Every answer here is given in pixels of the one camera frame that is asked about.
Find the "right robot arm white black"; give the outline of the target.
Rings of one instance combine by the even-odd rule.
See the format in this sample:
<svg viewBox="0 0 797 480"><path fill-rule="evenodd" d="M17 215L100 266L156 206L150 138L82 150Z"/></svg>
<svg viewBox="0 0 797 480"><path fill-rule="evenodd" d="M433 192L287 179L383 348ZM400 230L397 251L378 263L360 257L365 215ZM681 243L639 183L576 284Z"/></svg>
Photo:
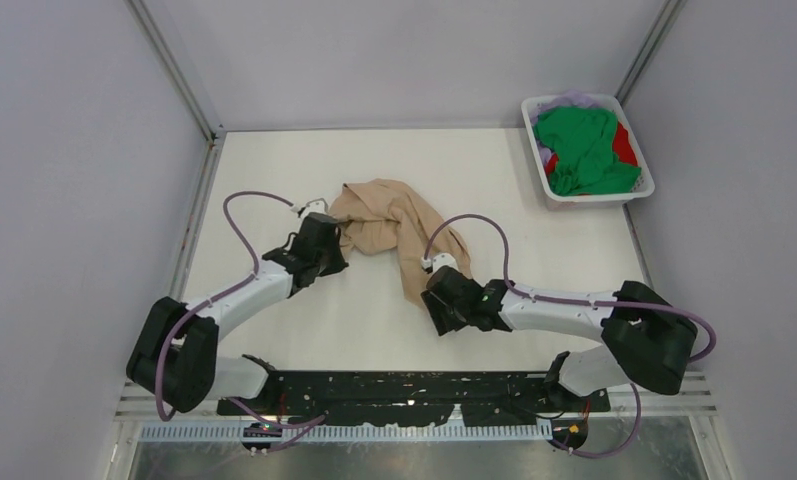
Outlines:
<svg viewBox="0 0 797 480"><path fill-rule="evenodd" d="M599 390L629 383L678 394L698 335L693 321L637 281L610 292L553 292L505 279L481 285L445 266L433 272L421 299L439 335L474 327L595 342L588 350L558 354L544 376L546 400L563 411Z"/></svg>

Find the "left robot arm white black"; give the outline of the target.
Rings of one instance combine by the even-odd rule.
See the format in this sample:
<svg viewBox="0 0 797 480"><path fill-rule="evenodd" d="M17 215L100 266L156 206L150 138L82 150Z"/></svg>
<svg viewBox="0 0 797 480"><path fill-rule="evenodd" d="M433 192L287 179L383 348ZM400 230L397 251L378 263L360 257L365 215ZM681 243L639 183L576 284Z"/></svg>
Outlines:
<svg viewBox="0 0 797 480"><path fill-rule="evenodd" d="M158 299L128 359L128 379L180 413L229 397L258 414L272 412L281 389L268 379L267 367L252 356L221 356L220 341L260 311L346 266L338 220L307 214L290 243L264 254L257 272L242 281L192 303Z"/></svg>

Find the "beige t shirt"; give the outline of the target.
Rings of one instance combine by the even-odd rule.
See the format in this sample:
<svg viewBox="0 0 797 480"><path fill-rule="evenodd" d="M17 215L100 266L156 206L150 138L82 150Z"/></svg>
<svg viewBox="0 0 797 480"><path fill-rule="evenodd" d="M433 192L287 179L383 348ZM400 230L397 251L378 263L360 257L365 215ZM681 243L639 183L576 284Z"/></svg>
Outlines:
<svg viewBox="0 0 797 480"><path fill-rule="evenodd" d="M424 306L421 293L428 281L421 259L430 241L433 254L452 255L457 269L467 277L472 276L471 257L462 236L447 227L432 239L444 218L401 181L374 179L345 183L328 214L340 223L340 248L344 257L354 250L369 256L391 250L397 253L404 297L420 308Z"/></svg>

